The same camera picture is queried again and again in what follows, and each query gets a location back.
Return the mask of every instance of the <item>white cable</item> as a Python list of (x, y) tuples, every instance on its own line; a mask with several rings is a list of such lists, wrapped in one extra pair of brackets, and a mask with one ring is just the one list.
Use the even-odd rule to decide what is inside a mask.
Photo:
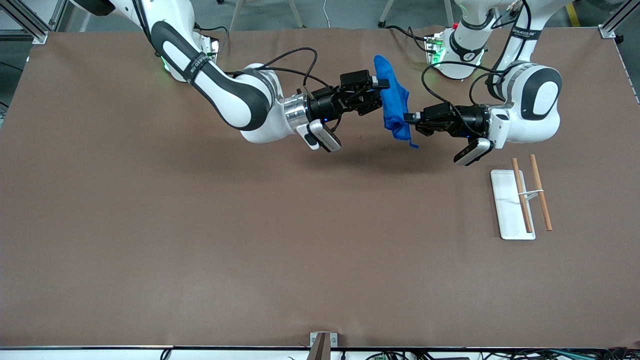
[(326, 0), (324, 0), (324, 5), (322, 7), (322, 10), (324, 11), (324, 17), (326, 17), (326, 25), (328, 28), (331, 28), (331, 22), (329, 21), (329, 15), (326, 14)]

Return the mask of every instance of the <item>wooden stick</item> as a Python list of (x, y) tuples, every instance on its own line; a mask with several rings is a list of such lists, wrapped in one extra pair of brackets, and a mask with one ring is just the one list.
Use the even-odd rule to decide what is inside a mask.
[[(542, 182), (540, 181), (540, 173), (538, 172), (536, 156), (531, 154), (529, 155), (529, 159), (531, 160), (531, 167), (533, 168), (533, 181), (536, 184), (536, 190), (542, 190)], [(554, 228), (551, 226), (551, 217), (549, 216), (549, 209), (547, 209), (547, 198), (545, 197), (545, 192), (538, 192), (538, 198), (540, 198), (542, 216), (545, 218), (545, 227), (547, 228), (547, 231), (551, 231)]]
[(518, 159), (511, 159), (513, 165), (513, 174), (516, 177), (516, 185), (518, 186), (518, 197), (520, 198), (520, 208), (522, 209), (522, 217), (524, 217), (524, 226), (528, 233), (533, 233), (533, 226), (531, 225), (531, 219), (529, 218), (529, 208), (527, 207), (527, 199), (525, 198), (524, 186), (522, 186), (522, 179), (520, 178), (520, 167), (518, 166)]

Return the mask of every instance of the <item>wooden handle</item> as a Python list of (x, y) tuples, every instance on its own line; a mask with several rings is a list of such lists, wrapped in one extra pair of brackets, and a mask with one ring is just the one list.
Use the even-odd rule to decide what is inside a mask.
[(520, 208), (522, 209), (522, 217), (524, 217), (524, 226), (528, 233), (533, 233), (533, 226), (531, 225), (531, 219), (529, 218), (529, 208), (527, 208), (527, 199), (525, 198), (524, 186), (522, 186), (522, 179), (520, 178), (520, 167), (518, 166), (518, 159), (511, 159), (513, 165), (513, 175), (516, 177), (516, 186), (518, 186), (518, 197), (520, 198)]
[[(536, 184), (536, 190), (542, 190), (542, 182), (540, 181), (540, 173), (538, 172), (536, 156), (531, 154), (529, 155), (529, 159), (531, 160), (531, 167), (533, 168), (533, 181)], [(542, 216), (545, 218), (545, 227), (547, 228), (547, 231), (551, 231), (554, 228), (551, 226), (551, 217), (549, 217), (549, 209), (547, 209), (547, 198), (545, 197), (545, 192), (538, 192), (538, 198), (540, 199)]]

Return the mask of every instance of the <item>table surface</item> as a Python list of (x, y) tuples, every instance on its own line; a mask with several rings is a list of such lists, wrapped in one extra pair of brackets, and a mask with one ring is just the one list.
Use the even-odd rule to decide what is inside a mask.
[[(226, 70), (315, 47), (314, 74), (335, 84), (381, 53), (412, 111), (436, 103), (424, 55), (390, 30), (228, 44)], [(51, 33), (0, 137), (0, 344), (298, 345), (337, 331), (342, 346), (637, 346), (639, 106), (596, 29), (546, 29), (533, 61), (563, 75), (558, 133), (462, 168), (462, 139), (414, 133), (411, 149), (381, 111), (345, 115), (335, 154), (295, 136), (250, 144), (142, 34)], [(427, 77), (468, 104), (470, 79)], [(301, 83), (281, 80), (286, 94)], [(504, 241), (490, 170), (517, 156), (532, 183), (531, 153), (554, 231), (532, 203), (538, 238)]]

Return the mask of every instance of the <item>robotic arm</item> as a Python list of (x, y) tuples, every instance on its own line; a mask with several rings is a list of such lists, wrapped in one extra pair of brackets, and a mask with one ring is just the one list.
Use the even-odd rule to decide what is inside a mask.
[[(493, 4), (495, 1), (476, 2)], [(530, 59), (548, 19), (569, 2), (516, 0), (512, 4), (519, 8), (519, 14), (487, 81), (489, 93), (503, 104), (453, 106), (444, 102), (422, 112), (405, 114), (405, 121), (426, 136), (447, 131), (453, 137), (467, 138), (468, 146), (454, 158), (458, 165), (468, 166), (492, 149), (503, 148), (505, 142), (533, 143), (549, 139), (560, 125), (557, 98), (562, 77), (556, 69), (532, 63)], [(442, 69), (444, 65), (465, 66), (459, 63), (436, 66)]]
[(189, 0), (72, 2), (94, 15), (115, 11), (133, 21), (145, 32), (172, 76), (195, 87), (220, 117), (240, 130), (249, 142), (273, 142), (298, 133), (313, 150), (322, 147), (337, 151), (340, 140), (325, 123), (340, 119), (347, 111), (356, 110), (363, 115), (379, 108), (380, 90), (388, 88), (388, 81), (378, 82), (363, 70), (343, 74), (340, 86), (284, 98), (278, 77), (272, 70), (262, 69), (262, 64), (251, 64), (234, 78), (215, 64), (203, 51), (207, 42), (193, 31)]

